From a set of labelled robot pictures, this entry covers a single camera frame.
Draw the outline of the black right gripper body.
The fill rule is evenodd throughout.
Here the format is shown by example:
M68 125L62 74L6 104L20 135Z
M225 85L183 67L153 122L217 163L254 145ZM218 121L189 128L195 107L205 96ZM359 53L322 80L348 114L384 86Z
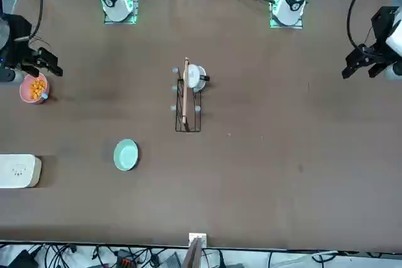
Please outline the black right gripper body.
M28 46L28 40L24 40L24 37L30 36L32 25L27 19L17 14L7 14L6 21L10 27L6 65L14 68L21 65L22 60L32 60L33 51Z

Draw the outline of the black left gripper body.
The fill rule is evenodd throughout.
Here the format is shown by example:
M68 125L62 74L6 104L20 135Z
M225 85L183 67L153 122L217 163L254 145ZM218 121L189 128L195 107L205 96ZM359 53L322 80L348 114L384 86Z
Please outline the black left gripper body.
M366 54L399 54L399 7L382 6L371 18L375 43L362 45Z

